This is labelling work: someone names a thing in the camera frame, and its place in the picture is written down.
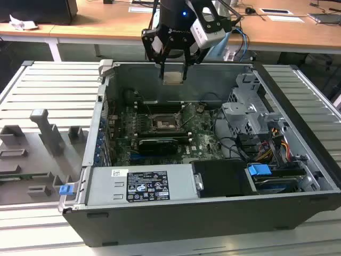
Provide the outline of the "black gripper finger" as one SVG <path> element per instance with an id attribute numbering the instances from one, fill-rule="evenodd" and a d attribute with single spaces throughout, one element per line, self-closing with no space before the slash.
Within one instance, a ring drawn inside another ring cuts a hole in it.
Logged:
<path id="1" fill-rule="evenodd" d="M 157 29 L 142 30 L 142 43 L 149 61 L 160 65 L 159 78 L 164 79 L 165 61 L 167 58 L 167 47 L 163 45 L 158 37 Z"/>
<path id="2" fill-rule="evenodd" d="M 188 68 L 194 64 L 202 63 L 203 59 L 207 55 L 207 49 L 198 48 L 194 54 L 191 54 L 189 41 L 186 38 L 183 38 L 183 52 L 184 64 L 182 80 L 185 81 L 187 78 Z"/>

